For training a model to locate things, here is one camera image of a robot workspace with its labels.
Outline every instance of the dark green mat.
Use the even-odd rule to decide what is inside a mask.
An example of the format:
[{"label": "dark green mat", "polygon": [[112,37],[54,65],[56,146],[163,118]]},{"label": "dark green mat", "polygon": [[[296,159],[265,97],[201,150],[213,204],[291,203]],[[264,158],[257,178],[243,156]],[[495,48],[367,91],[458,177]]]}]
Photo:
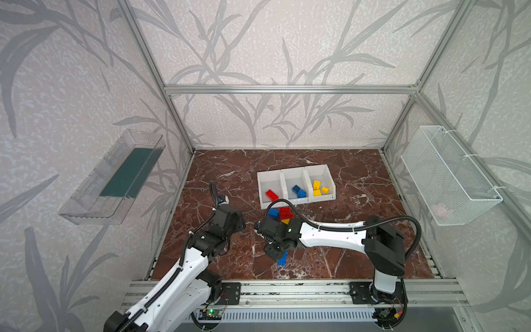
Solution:
[{"label": "dark green mat", "polygon": [[124,197],[127,195],[127,197],[136,198],[161,154],[162,149],[133,149],[105,188],[103,188],[100,196]]}]

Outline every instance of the brown marble surface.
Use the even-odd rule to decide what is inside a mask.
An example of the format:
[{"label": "brown marble surface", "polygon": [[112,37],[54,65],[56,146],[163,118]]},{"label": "brown marble surface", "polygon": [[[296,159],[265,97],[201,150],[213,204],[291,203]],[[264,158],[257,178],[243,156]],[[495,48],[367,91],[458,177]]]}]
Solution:
[{"label": "brown marble surface", "polygon": [[[337,190],[334,201],[303,204],[298,208],[320,222],[347,223],[404,214],[386,167],[377,150],[200,150],[196,153],[172,223],[157,260],[153,279],[160,279],[179,259],[188,230],[204,221],[213,206],[208,184],[218,181],[220,194],[243,213],[246,229],[232,237],[230,251],[209,269],[224,279],[372,279],[374,268],[362,253],[329,247],[288,251],[285,266],[267,257],[265,241],[253,225],[263,217],[256,173],[297,166],[328,164]],[[395,222],[405,234],[406,247],[415,234],[409,222]],[[433,278],[419,248],[408,260],[406,278]]]}]

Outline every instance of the white wire basket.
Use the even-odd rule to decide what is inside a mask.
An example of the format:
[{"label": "white wire basket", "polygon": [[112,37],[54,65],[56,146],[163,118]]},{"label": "white wire basket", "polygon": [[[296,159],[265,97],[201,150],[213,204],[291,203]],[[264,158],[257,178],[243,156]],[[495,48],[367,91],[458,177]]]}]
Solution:
[{"label": "white wire basket", "polygon": [[420,126],[402,160],[440,226],[467,224],[502,201],[496,187],[442,126]]}]

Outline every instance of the white sorting tray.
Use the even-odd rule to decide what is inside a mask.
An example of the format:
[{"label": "white sorting tray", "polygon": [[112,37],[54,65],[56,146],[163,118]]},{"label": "white sorting tray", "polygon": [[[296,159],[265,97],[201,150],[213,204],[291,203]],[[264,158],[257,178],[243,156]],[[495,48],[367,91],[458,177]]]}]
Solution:
[{"label": "white sorting tray", "polygon": [[[256,176],[258,178],[258,194],[262,210],[267,209],[267,206],[271,204],[271,200],[266,196],[268,190],[272,190],[279,198],[289,200],[293,205],[336,199],[336,185],[326,164],[258,172]],[[314,180],[321,181],[321,187],[325,186],[329,189],[328,194],[314,197]],[[297,197],[297,194],[292,191],[292,188],[296,185],[306,192],[306,197]],[[279,202],[273,207],[283,206],[287,206],[287,204]]]}]

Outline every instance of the leaf pattern wallpaper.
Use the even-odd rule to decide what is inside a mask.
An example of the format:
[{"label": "leaf pattern wallpaper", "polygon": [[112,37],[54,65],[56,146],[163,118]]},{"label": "leaf pattern wallpaper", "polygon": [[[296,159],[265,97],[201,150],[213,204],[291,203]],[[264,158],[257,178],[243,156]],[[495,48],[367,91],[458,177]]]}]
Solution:
[{"label": "leaf pattern wallpaper", "polygon": [[[115,7],[0,2],[0,331],[97,331],[143,279],[190,155]],[[124,129],[166,148],[119,226],[61,205]]]},{"label": "leaf pattern wallpaper", "polygon": [[[457,3],[131,1],[165,84],[413,84]],[[205,148],[380,147],[406,97],[172,96]]]},{"label": "leaf pattern wallpaper", "polygon": [[[521,205],[531,211],[531,1],[476,1],[423,89]],[[400,155],[419,125],[415,106],[389,157],[446,277],[457,277],[484,331],[531,326],[531,246],[495,207],[467,225],[440,227]]]}]

